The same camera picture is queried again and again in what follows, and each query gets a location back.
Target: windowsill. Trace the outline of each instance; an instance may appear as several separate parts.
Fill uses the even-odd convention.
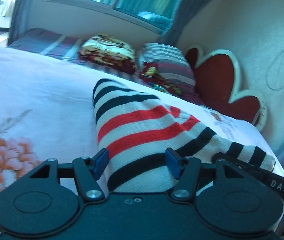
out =
[[[131,15],[122,13],[120,11],[114,10],[111,8],[110,5],[91,1],[91,0],[43,0],[46,2],[54,2],[54,3],[61,3],[61,4],[66,4],[66,5],[71,5],[71,6],[76,6],[76,7],[81,7],[93,11],[98,11],[101,13],[105,13],[108,15],[111,15],[113,17],[117,17],[119,19],[131,22],[133,24],[136,24],[138,26],[141,26],[143,28],[146,28],[154,33],[157,34],[162,34],[163,30],[144,21],[139,18],[133,17]]]

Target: bed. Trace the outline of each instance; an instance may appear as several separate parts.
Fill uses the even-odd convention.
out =
[[[35,53],[0,47],[0,191],[41,161],[69,163],[98,151],[92,90],[109,78],[195,116],[218,135],[274,153],[249,122],[95,69]],[[284,176],[276,161],[273,172]],[[73,180],[61,184],[76,193]],[[99,180],[107,192],[105,178]]]
[[[9,47],[97,69],[148,86],[137,72],[130,75],[79,58],[78,51],[84,42],[82,39],[36,28]],[[264,128],[268,112],[263,95],[256,90],[241,90],[240,65],[231,51],[219,49],[205,55],[201,46],[193,45],[186,49],[185,57],[193,69],[196,87],[194,93],[183,93],[181,98],[205,105],[217,113],[250,122],[259,131]],[[137,65],[141,65],[140,56],[137,57]]]

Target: mattress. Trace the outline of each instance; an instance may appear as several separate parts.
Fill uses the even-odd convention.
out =
[[[143,84],[143,82],[139,79],[138,73],[130,75],[105,65],[93,64],[87,60],[80,59],[78,57],[78,51],[85,41],[86,40],[67,37],[45,29],[35,28],[24,34],[20,39],[13,42],[8,47],[97,69],[138,84]]]
[[[56,158],[59,163],[70,163],[98,152],[92,94],[102,78],[156,95],[164,104],[193,115],[221,137],[258,146],[275,156],[258,130],[246,121],[213,113],[91,66],[0,47],[0,192],[43,160]],[[284,177],[278,160],[273,172]],[[98,184],[107,194],[104,175]],[[77,193],[74,180],[61,179],[61,185]]]

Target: metal screw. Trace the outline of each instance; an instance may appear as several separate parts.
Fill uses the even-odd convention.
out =
[[[178,198],[185,198],[185,197],[188,197],[190,193],[185,189],[180,189],[180,190],[175,191],[173,195]]]
[[[135,198],[133,199],[133,201],[134,201],[134,202],[142,202],[142,198],[140,198],[140,197],[135,197]]]
[[[85,195],[89,198],[99,198],[102,195],[102,192],[96,189],[89,190]]]

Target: dark striped bedding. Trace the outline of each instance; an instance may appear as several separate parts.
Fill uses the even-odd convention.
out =
[[[105,73],[109,73],[133,81],[135,83],[145,85],[142,80],[140,80],[138,73],[129,75],[108,66],[98,65],[80,59],[78,57],[78,50],[81,48],[85,41],[86,40],[67,37],[65,35],[54,33],[48,30],[36,28],[26,33],[20,39],[10,44],[8,47],[53,57],[78,65],[83,65],[88,68],[97,69]]]

